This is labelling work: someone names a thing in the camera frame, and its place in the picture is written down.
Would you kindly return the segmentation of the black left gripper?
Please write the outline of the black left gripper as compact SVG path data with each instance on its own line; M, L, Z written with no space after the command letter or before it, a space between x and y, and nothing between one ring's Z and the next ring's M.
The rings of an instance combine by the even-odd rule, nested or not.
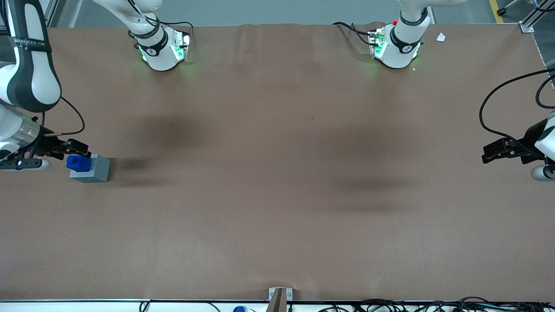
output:
M509 138L501 138L486 146L484 146L484 154L482 155L483 164L488 164L498 159L521 158L522 164L529 164L534 161L545 161L545 155L535 148L535 143L543 133L547 119L534 124L526 130L524 137L520 139L521 144L527 147L530 152L526 152L522 156L523 150L519 144Z

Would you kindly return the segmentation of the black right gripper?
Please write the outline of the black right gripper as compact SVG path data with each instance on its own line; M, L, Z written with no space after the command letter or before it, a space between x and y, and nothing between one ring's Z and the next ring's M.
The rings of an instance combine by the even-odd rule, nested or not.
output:
M63 159L66 155L80 155L91 157L88 145L79 140L60 140L57 136L47 136L53 134L51 130L41 130L39 136L33 142L33 156L46 156L55 159Z

